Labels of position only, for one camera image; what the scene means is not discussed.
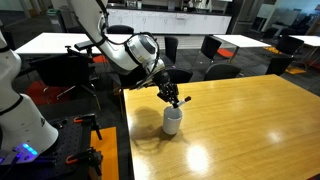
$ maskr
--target wooden table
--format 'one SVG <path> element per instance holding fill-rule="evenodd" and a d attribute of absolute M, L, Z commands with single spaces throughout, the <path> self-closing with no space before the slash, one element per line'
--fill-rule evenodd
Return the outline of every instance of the wooden table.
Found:
<path fill-rule="evenodd" d="M 222 39 L 228 43 L 231 43 L 236 46 L 236 49 L 233 53 L 233 56 L 229 59 L 228 63 L 232 63 L 234 58 L 236 57 L 240 48 L 253 48 L 253 47 L 270 47 L 271 45 L 248 38 L 242 35 L 213 35 L 216 38 Z"/>
<path fill-rule="evenodd" d="M 135 179 L 307 179 L 320 173 L 320 98 L 275 75 L 180 84 L 161 129 L 157 87 L 125 90 Z"/>

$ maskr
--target blue light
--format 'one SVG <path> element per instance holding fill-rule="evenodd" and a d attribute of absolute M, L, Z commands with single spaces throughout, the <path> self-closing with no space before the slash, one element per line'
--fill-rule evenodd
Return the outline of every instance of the blue light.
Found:
<path fill-rule="evenodd" d="M 23 146 L 24 148 L 28 148 L 28 147 L 29 147 L 28 144 L 22 144 L 22 146 Z"/>
<path fill-rule="evenodd" d="M 32 147 L 30 147 L 28 144 L 22 144 L 22 146 L 24 148 L 26 148 L 26 150 L 28 150 L 31 154 L 33 154 L 33 155 L 37 155 L 38 154 L 38 152 L 35 151 Z"/>
<path fill-rule="evenodd" d="M 37 155 L 38 153 L 36 151 L 31 151 L 31 154 Z"/>

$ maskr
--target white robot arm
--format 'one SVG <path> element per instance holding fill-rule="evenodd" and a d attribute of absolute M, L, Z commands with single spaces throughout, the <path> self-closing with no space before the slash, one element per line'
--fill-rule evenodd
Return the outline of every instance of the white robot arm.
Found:
<path fill-rule="evenodd" d="M 159 46 L 150 33 L 133 35 L 121 44 L 114 43 L 105 36 L 108 1 L 103 3 L 101 0 L 70 0 L 70 2 L 80 26 L 118 73 L 126 75 L 142 65 L 147 77 L 137 82 L 134 88 L 156 84 L 159 87 L 158 97 L 171 103 L 175 108 L 178 107 L 178 88 L 176 84 L 170 82 L 169 75 L 164 70 L 164 63 L 159 58 Z M 111 44 L 116 44 L 118 47 L 114 49 Z"/>
<path fill-rule="evenodd" d="M 6 44 L 0 32 L 0 165 L 32 162 L 58 138 L 33 101 L 13 91 L 11 82 L 20 71 L 20 57 Z"/>

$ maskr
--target white cup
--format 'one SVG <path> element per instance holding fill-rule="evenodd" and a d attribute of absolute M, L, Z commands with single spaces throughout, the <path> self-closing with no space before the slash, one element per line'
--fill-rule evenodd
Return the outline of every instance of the white cup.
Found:
<path fill-rule="evenodd" d="M 182 112 L 179 108 L 166 107 L 163 112 L 162 129 L 166 134 L 173 135 L 179 131 Z"/>

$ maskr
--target cabinet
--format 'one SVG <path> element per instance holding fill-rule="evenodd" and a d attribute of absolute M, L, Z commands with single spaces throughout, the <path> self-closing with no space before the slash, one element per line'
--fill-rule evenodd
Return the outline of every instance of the cabinet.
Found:
<path fill-rule="evenodd" d="M 154 12 L 136 11 L 132 14 L 132 27 L 135 33 L 154 32 Z"/>
<path fill-rule="evenodd" d="M 194 14 L 177 13 L 175 32 L 181 34 L 193 34 L 195 28 L 197 28 L 194 26 L 194 21 Z"/>
<path fill-rule="evenodd" d="M 176 13 L 159 13 L 155 12 L 154 16 L 154 33 L 175 33 Z"/>
<path fill-rule="evenodd" d="M 127 25 L 135 33 L 225 34 L 231 17 L 205 14 L 110 9 L 109 26 Z"/>
<path fill-rule="evenodd" d="M 109 13 L 109 26 L 126 25 L 132 27 L 132 11 L 110 10 Z"/>

